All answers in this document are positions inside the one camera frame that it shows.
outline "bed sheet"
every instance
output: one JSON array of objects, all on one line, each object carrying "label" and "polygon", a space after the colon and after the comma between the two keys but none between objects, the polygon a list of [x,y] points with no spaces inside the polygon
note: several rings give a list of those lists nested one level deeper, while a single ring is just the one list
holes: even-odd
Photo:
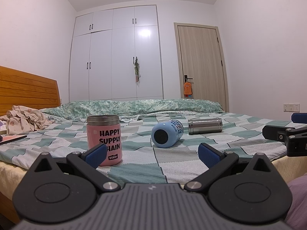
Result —
[{"label": "bed sheet", "polygon": [[[221,133],[188,135],[189,118],[214,117],[221,117],[223,120]],[[181,121],[184,134],[174,146],[157,148],[150,138],[151,129],[158,122],[169,119]],[[283,143],[264,139],[262,128],[266,124],[304,126],[289,121],[233,113],[193,116],[161,114],[122,123],[122,162],[112,167],[99,167],[97,170],[121,186],[127,182],[177,182],[183,185],[208,169],[197,155],[198,146],[203,142],[221,152],[231,149],[240,157],[252,157],[257,152],[263,152],[273,161],[285,156],[286,147]],[[0,159],[28,169],[41,152],[50,152],[54,157],[65,157],[72,151],[86,150],[86,123],[65,121],[53,123],[43,131],[31,132],[25,139],[0,146]]]}]

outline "clothing pile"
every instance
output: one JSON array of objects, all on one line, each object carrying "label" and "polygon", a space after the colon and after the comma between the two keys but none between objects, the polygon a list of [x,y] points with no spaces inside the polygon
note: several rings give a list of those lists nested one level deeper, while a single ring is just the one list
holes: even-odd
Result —
[{"label": "clothing pile", "polygon": [[14,105],[11,111],[0,117],[0,134],[16,135],[43,130],[52,123],[38,109]]}]

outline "notebook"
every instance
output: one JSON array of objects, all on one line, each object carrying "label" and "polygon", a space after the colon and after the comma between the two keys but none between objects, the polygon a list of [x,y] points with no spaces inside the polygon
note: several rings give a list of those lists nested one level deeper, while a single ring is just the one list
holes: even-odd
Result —
[{"label": "notebook", "polygon": [[4,136],[2,141],[0,141],[0,145],[8,144],[8,143],[23,139],[25,137],[27,137],[27,135]]}]

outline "wall socket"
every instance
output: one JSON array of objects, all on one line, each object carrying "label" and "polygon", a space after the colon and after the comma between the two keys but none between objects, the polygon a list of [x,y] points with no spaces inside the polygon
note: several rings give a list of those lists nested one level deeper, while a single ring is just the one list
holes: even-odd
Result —
[{"label": "wall socket", "polygon": [[300,112],[300,104],[284,104],[284,112]]}]

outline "green patterned pillow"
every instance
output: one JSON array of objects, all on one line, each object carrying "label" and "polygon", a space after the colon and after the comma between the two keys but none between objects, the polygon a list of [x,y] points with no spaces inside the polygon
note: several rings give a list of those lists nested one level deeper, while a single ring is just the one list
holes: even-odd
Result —
[{"label": "green patterned pillow", "polygon": [[198,111],[202,113],[223,113],[220,103],[196,99],[164,99],[112,101],[93,100],[70,102],[42,112],[66,119],[87,118],[89,115],[133,116],[163,111]]}]

